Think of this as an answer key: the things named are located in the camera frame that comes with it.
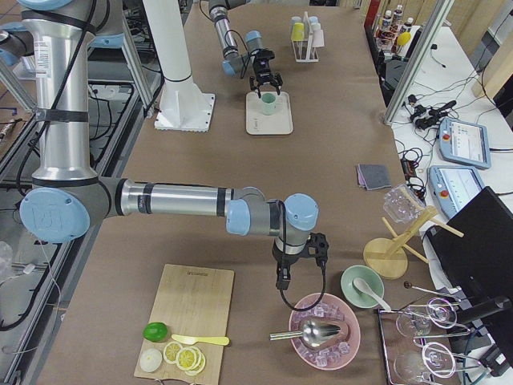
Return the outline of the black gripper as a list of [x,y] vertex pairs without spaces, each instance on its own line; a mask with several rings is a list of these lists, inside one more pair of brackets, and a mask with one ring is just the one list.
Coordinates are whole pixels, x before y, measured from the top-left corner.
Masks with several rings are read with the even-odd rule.
[[300,258],[308,258],[306,244],[289,245],[276,237],[273,242],[272,254],[277,262],[276,288],[287,290],[291,281],[290,265],[296,263]]
[[265,84],[272,85],[278,95],[281,94],[281,86],[283,85],[283,80],[279,73],[273,74],[270,68],[269,61],[264,60],[253,60],[252,68],[254,72],[254,76],[251,76],[249,79],[250,90],[254,91],[257,96],[261,97],[260,86]]

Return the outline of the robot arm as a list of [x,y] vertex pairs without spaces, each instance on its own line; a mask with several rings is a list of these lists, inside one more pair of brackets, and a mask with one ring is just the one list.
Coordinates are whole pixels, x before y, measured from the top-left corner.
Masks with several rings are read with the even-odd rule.
[[223,217],[228,232],[274,240],[277,288],[290,268],[312,257],[325,268],[328,244],[315,233],[315,200],[296,193],[268,201],[256,188],[134,182],[101,177],[92,168],[87,104],[87,48],[122,26],[118,1],[24,1],[22,22],[34,39],[40,165],[23,198],[22,223],[37,238],[66,243],[94,225],[130,213]]
[[280,73],[273,73],[270,67],[270,61],[275,59],[275,53],[264,45],[261,33],[251,30],[245,38],[241,38],[241,35],[230,27],[228,11],[245,4],[248,4],[248,1],[208,1],[208,17],[216,28],[224,56],[222,68],[226,75],[239,75],[243,79],[249,66],[252,66],[254,75],[249,77],[250,90],[255,91],[261,98],[261,87],[270,85],[279,95],[283,80]]

